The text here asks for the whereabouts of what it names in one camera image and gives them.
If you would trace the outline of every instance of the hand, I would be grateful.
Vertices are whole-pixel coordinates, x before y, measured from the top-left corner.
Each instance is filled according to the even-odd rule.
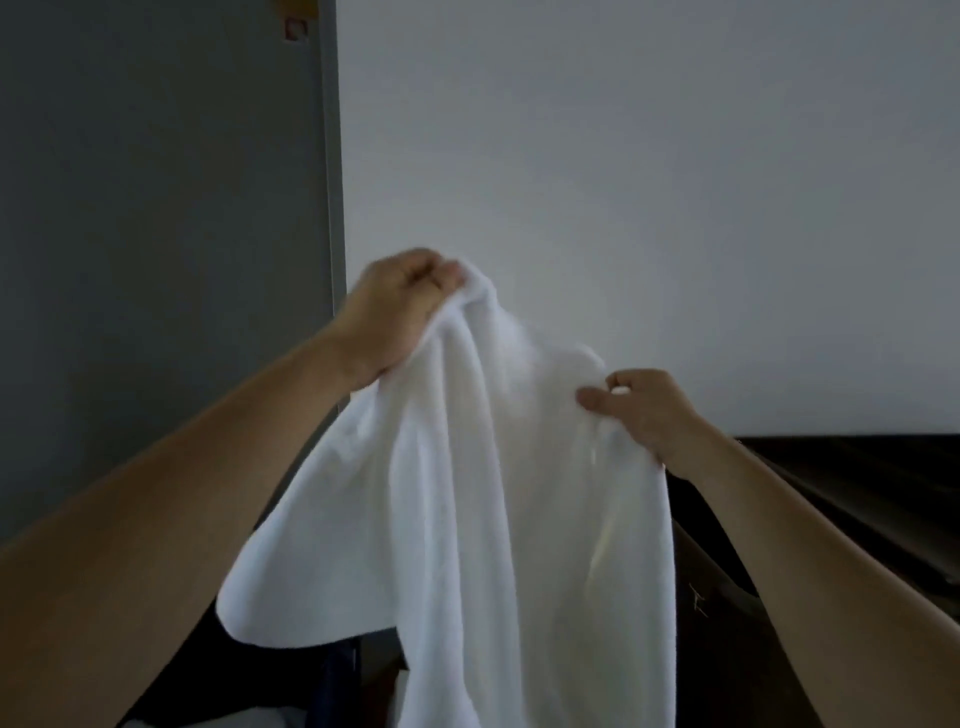
[[[367,266],[322,332],[344,358],[350,390],[366,387],[409,356],[430,317],[463,283],[459,263],[425,249]]]
[[[677,382],[658,369],[614,372],[607,386],[627,387],[614,394],[596,387],[577,390],[584,409],[619,420],[630,436],[649,449],[677,477],[692,479],[705,435],[715,432],[686,398]]]

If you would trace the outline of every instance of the right hand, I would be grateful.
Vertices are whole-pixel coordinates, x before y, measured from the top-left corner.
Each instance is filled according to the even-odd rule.
[[[697,414],[674,378],[659,369],[630,369],[608,376],[607,386],[630,391],[614,394],[584,387],[577,390],[580,406],[616,418],[668,471],[692,479],[702,444],[715,430]]]

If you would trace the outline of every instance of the gray door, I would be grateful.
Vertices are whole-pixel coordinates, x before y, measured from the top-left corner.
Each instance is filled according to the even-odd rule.
[[[280,25],[263,0],[0,24],[0,541],[329,318],[319,55]]]

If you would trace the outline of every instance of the left hand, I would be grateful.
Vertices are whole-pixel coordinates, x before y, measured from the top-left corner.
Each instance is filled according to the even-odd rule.
[[[322,333],[343,355],[351,391],[410,355],[430,318],[463,283],[457,261],[423,248],[367,266]]]

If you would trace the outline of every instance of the wrist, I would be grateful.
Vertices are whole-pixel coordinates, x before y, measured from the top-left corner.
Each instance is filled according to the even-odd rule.
[[[349,337],[336,330],[322,329],[308,343],[321,363],[325,380],[332,383],[342,397],[362,389],[367,381],[368,366],[358,355]]]

